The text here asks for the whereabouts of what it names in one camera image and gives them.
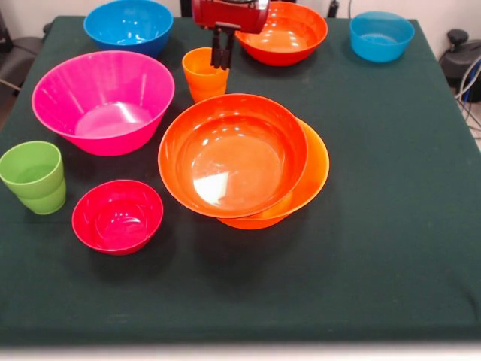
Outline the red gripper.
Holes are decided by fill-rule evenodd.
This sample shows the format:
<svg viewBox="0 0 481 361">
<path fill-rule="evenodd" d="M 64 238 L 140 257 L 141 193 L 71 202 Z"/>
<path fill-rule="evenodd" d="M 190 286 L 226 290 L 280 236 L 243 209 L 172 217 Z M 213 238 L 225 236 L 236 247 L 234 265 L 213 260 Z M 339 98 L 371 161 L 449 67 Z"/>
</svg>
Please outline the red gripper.
<svg viewBox="0 0 481 361">
<path fill-rule="evenodd" d="M 268 17 L 268 0 L 264 1 L 192 1 L 192 15 L 195 23 L 213 29 L 210 64 L 214 68 L 228 70 L 231 67 L 231 31 L 225 32 L 226 42 L 220 46 L 223 26 L 236 31 L 258 34 Z"/>
</svg>

